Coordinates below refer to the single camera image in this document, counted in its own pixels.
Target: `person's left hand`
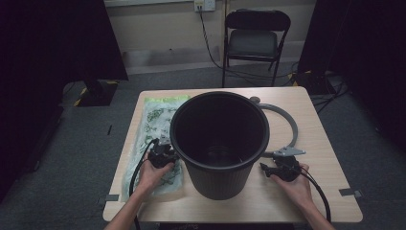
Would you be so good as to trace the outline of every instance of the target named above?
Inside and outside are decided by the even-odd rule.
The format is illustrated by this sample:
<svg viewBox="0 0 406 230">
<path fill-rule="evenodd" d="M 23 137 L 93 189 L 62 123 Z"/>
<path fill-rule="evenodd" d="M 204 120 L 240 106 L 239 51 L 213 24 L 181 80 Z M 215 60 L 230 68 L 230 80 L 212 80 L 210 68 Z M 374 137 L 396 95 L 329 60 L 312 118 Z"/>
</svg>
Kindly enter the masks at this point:
<svg viewBox="0 0 406 230">
<path fill-rule="evenodd" d="M 174 164 L 168 163 L 164 168 L 156 169 L 149 162 L 148 155 L 149 153 L 146 154 L 143 166 L 140 169 L 140 183 L 137 187 L 147 190 L 147 192 L 150 194 L 159 184 L 161 177 L 164 176 L 165 173 L 169 172 L 173 168 Z"/>
</svg>

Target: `wooden table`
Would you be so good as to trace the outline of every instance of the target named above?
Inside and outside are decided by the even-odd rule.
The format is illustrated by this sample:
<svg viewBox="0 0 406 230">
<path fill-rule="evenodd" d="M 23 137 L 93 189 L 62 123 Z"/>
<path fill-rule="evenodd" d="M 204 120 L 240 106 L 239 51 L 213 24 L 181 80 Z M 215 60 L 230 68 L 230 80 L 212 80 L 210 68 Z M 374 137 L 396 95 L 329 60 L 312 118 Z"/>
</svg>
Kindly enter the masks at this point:
<svg viewBox="0 0 406 230">
<path fill-rule="evenodd" d="M 124 171 L 136 130 L 140 123 L 145 98 L 165 98 L 178 95 L 191 97 L 209 91 L 228 91 L 247 98 L 257 96 L 264 104 L 273 104 L 286 110 L 299 127 L 296 148 L 305 150 L 305 155 L 297 156 L 300 162 L 310 166 L 310 173 L 325 192 L 333 222 L 358 222 L 362 213 L 353 195 L 341 196 L 340 189 L 349 188 L 334 150 L 326 136 L 319 117 L 301 87 L 272 88 L 224 88 L 145 91 L 140 94 L 134 115 L 124 143 L 110 194 L 121 193 Z M 278 150 L 286 146 L 292 138 L 289 123 L 279 114 L 264 110 L 270 125 L 270 140 L 267 150 Z M 285 193 L 260 170 L 259 162 L 273 166 L 270 159 L 261 158 L 254 164 L 244 189 L 227 200 L 211 200 L 201 195 L 192 185 L 188 171 L 184 170 L 183 187 L 169 195 L 153 196 L 147 200 L 140 212 L 140 221 L 156 222 L 303 222 L 304 217 L 291 203 Z M 325 206 L 317 191 L 312 187 L 314 202 L 321 212 Z M 107 201 L 103 217 L 111 220 L 123 207 L 122 201 Z"/>
</svg>

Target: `electrical outlet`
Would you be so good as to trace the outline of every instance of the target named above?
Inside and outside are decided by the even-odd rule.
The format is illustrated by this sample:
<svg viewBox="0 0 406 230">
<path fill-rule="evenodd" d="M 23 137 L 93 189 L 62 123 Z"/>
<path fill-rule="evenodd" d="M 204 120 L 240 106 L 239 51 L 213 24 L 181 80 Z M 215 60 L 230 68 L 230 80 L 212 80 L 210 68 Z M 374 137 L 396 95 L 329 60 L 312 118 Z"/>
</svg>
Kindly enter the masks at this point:
<svg viewBox="0 0 406 230">
<path fill-rule="evenodd" d="M 199 12 L 214 12 L 215 0 L 194 0 L 194 11 Z"/>
<path fill-rule="evenodd" d="M 195 12 L 204 11 L 204 0 L 194 0 L 194 11 Z"/>
<path fill-rule="evenodd" d="M 215 0 L 205 0 L 204 1 L 204 11 L 214 12 L 215 11 Z"/>
</svg>

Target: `black bucket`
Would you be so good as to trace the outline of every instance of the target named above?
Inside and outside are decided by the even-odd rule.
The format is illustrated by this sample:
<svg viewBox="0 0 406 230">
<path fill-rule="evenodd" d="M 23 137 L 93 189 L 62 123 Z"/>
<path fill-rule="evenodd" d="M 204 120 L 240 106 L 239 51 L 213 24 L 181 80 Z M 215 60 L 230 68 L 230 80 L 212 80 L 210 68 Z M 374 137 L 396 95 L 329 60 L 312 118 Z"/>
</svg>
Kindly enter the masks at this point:
<svg viewBox="0 0 406 230">
<path fill-rule="evenodd" d="M 265 152 L 269 125 L 250 100 L 211 92 L 179 107 L 171 121 L 170 140 L 194 188 L 210 199 L 228 199 L 241 192 Z"/>
</svg>

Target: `power cord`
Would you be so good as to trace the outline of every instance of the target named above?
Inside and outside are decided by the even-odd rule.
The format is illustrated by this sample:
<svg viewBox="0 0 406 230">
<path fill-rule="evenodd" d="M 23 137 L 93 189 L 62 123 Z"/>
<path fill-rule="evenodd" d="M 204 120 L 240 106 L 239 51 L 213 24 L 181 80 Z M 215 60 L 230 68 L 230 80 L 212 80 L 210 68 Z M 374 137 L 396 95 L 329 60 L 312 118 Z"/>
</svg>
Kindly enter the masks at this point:
<svg viewBox="0 0 406 230">
<path fill-rule="evenodd" d="M 214 58 L 213 58 L 213 56 L 212 56 L 212 53 L 210 52 L 209 39 L 207 38 L 206 27 L 205 27 L 204 21 L 203 21 L 203 11 L 202 11 L 202 9 L 201 9 L 200 6 L 197 7 L 197 8 L 198 8 L 198 10 L 199 10 L 200 20 L 201 20 L 201 22 L 202 22 L 203 36 L 204 36 L 204 40 L 205 40 L 205 43 L 206 43 L 207 51 L 209 52 L 210 59 L 212 60 L 212 63 L 213 63 L 217 68 L 222 69 L 217 63 L 215 63 Z"/>
<path fill-rule="evenodd" d="M 310 181 L 310 182 L 313 184 L 313 186 L 316 188 L 317 192 L 319 193 L 319 195 L 320 195 L 320 197 L 322 198 L 322 201 L 323 201 L 323 203 L 324 203 L 324 205 L 325 205 L 325 208 L 326 208 L 326 219 L 327 219 L 328 222 L 331 222 L 331 211 L 330 211 L 330 207 L 329 207 L 329 204 L 328 204 L 328 200 L 327 200 L 326 195 L 325 195 L 325 193 L 323 192 L 322 188 L 319 186 L 319 184 L 317 184 L 317 182 L 316 182 L 316 180 L 313 178 L 313 176 L 312 176 L 306 169 L 304 169 L 303 167 L 301 167 L 302 170 L 304 170 L 307 174 L 305 174 L 305 173 L 303 173 L 303 172 L 301 172 L 301 171 L 295 170 L 294 168 L 292 168 L 292 167 L 290 167 L 290 166 L 284 164 L 282 161 L 276 160 L 275 162 L 276 162 L 276 163 L 278 162 L 278 164 L 281 164 L 281 165 L 286 166 L 289 170 L 291 170 L 291 171 L 293 171 L 293 172 L 295 172 L 295 173 L 301 174 L 302 176 L 304 176 L 306 179 L 308 179 L 308 181 Z"/>
<path fill-rule="evenodd" d="M 294 67 L 295 67 L 295 65 L 298 65 L 299 64 L 299 61 L 296 61 L 295 63 L 293 63 L 291 66 L 290 66 L 290 74 L 292 75 L 292 78 L 291 79 L 289 79 L 286 83 L 284 83 L 282 86 L 287 86 L 289 83 L 291 83 L 291 84 L 293 84 L 294 82 L 295 82 L 295 79 L 296 79 L 296 72 L 293 70 L 294 69 Z"/>
<path fill-rule="evenodd" d="M 141 169 L 141 166 L 142 166 L 142 165 L 144 164 L 144 162 L 145 162 L 144 157 L 146 156 L 147 151 L 149 150 L 150 145 L 151 145 L 151 144 L 155 144 L 155 143 L 157 143 L 158 141 L 159 141 L 158 138 L 152 139 L 152 140 L 148 143 L 146 149 L 144 150 L 144 153 L 143 153 L 143 155 L 141 156 L 141 159 L 140 159 L 140 161 L 138 162 L 138 165 L 137 165 L 137 167 L 136 167 L 135 170 L 134 170 L 134 174 L 132 174 L 131 181 L 130 181 L 130 183 L 129 183 L 128 198 L 132 195 L 132 193 L 134 193 L 134 182 L 135 182 L 135 178 L 137 177 L 138 171 Z M 135 216 L 134 224 L 135 224 L 136 229 L 141 230 L 140 221 L 138 221 L 138 216 Z"/>
<path fill-rule="evenodd" d="M 328 89 L 328 87 L 327 87 L 328 79 L 327 78 L 325 78 L 325 79 L 326 79 L 326 81 L 325 81 L 326 88 Z M 336 92 L 332 97 L 330 97 L 329 99 L 326 99 L 324 102 L 314 104 L 314 106 L 321 105 L 321 104 L 323 105 L 321 108 L 319 108 L 317 110 L 317 114 L 320 114 L 323 111 L 323 109 L 325 109 L 332 101 L 336 100 L 337 98 L 339 98 L 349 92 L 349 89 L 347 88 L 343 93 L 341 93 L 341 91 L 343 90 L 343 85 L 344 85 L 344 81 L 342 81 L 340 84 L 337 85 L 338 88 L 335 90 Z"/>
</svg>

